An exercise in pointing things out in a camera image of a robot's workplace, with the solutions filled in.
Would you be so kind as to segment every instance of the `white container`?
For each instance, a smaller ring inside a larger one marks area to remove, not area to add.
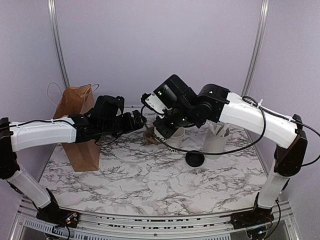
[[[185,135],[185,129],[183,127],[178,128],[177,131],[169,138],[167,139],[166,143],[169,144],[170,146],[179,149],[182,144],[182,139]],[[176,153],[179,152],[178,150],[174,150],[170,147],[167,147],[168,151],[170,153]]]
[[[214,129],[217,125],[223,126],[223,123],[211,123],[208,122],[209,129],[206,133],[204,144],[202,146],[202,152],[205,153],[222,153],[227,145],[227,141],[230,137],[230,129],[227,128],[224,136],[217,136]],[[208,159],[218,159],[221,155],[204,155]]]

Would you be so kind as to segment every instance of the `bag handle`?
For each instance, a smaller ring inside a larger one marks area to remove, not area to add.
[[[89,90],[89,89],[92,89],[93,86],[96,86],[96,89],[95,89],[95,90],[97,90],[97,89],[100,87],[100,84],[98,84],[98,83],[93,84],[93,85],[91,85],[90,87],[88,87],[87,90],[85,90],[84,96],[83,96],[83,104],[82,104],[82,106],[85,105],[85,102],[86,102],[86,94],[88,93],[88,90]]]
[[[48,87],[46,88],[46,96],[47,96],[48,99],[53,103],[53,105],[55,105],[55,106],[58,108],[58,105],[55,104],[55,102],[51,99],[51,97],[49,97],[49,87],[50,87],[51,84],[54,84],[54,85],[56,85],[56,86],[58,87],[58,89],[59,89],[59,91],[60,91],[60,93],[61,93],[61,96],[63,95],[63,93],[62,93],[62,90],[61,90],[60,86],[59,86],[56,82],[53,82],[53,81],[50,82],[49,85],[48,85]]]

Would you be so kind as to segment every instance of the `vertical metal post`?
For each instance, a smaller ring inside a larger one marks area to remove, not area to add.
[[[261,46],[262,46],[262,42],[265,34],[268,9],[269,9],[269,0],[262,0],[258,29],[256,32],[256,38],[255,38],[253,53],[251,57],[251,62],[249,65],[248,72],[246,74],[243,90],[241,93],[242,96],[245,96],[248,94],[251,83],[252,83],[252,79],[253,79],[255,68],[256,68],[256,63],[258,60],[258,56],[261,50]]]
[[[69,82],[66,64],[63,56],[62,47],[61,47],[55,0],[48,0],[48,8],[49,8],[50,23],[52,27],[52,34],[54,39],[55,50],[58,57],[59,67],[61,70],[64,86],[67,88],[67,87],[70,87],[70,82]]]

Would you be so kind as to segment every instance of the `marble countertop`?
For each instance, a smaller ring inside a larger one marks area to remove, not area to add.
[[[200,150],[207,130],[206,125],[187,128],[182,146]],[[230,131],[226,151],[248,144],[242,128],[231,126]],[[40,184],[53,192],[61,207],[97,213],[201,215],[253,206],[266,175],[252,147],[216,160],[206,158],[194,168],[187,165],[184,154],[148,144],[143,132],[103,146],[99,171],[92,172],[74,172],[58,144]]]

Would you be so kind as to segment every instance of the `marble surface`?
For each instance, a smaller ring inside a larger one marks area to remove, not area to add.
[[[188,128],[182,146],[200,150],[208,127]],[[247,145],[242,128],[231,126],[227,150]],[[62,207],[120,215],[200,215],[252,207],[266,181],[251,147],[188,166],[185,155],[148,144],[144,130],[102,147],[99,171],[74,172],[57,145],[40,180]]]

